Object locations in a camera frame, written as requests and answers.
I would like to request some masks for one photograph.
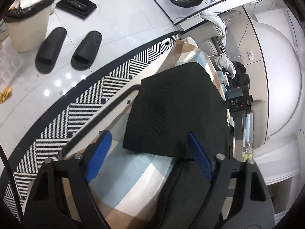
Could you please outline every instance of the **black slipper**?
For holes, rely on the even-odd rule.
[[[76,70],[88,69],[94,62],[102,42],[102,35],[97,31],[89,32],[76,48],[71,65]]]
[[[57,27],[42,43],[35,59],[36,68],[40,73],[49,74],[53,70],[66,35],[66,29]]]

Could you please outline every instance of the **blue gripper pad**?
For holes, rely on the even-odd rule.
[[[91,160],[87,164],[87,172],[85,175],[85,180],[87,183],[97,176],[111,146],[111,142],[112,135],[109,131],[107,131],[99,146],[96,148]]]
[[[212,166],[211,162],[208,160],[207,156],[200,147],[198,141],[195,139],[194,135],[190,132],[187,136],[188,147],[191,156],[195,160],[201,175],[208,181],[212,180]]]

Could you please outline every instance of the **black and white striped rug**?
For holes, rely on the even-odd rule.
[[[25,202],[28,184],[35,179],[43,160],[47,157],[57,160],[58,152],[86,121],[132,78],[169,50],[182,33],[176,31],[164,35],[97,70],[35,122],[9,158],[21,205]],[[18,218],[5,170],[0,179],[0,199],[4,199]]]

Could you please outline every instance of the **sofa armrest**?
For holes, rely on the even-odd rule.
[[[201,42],[205,42],[215,36],[219,36],[220,34],[220,29],[218,29],[212,22],[206,22],[203,25],[183,34],[181,39],[191,37],[197,45],[199,45]]]

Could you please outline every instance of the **screw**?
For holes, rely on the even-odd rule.
[[[47,158],[44,160],[44,163],[45,163],[45,164],[49,164],[49,163],[52,163],[52,161],[53,161],[53,158],[47,157]]]
[[[226,158],[226,156],[223,155],[222,153],[217,153],[217,154],[216,154],[216,157],[217,157],[218,159],[220,159],[220,160],[224,160],[224,159]]]
[[[74,158],[75,159],[82,159],[83,158],[83,154],[81,152],[77,152],[74,154]]]
[[[255,164],[255,160],[251,157],[251,158],[248,158],[248,163],[249,164]]]

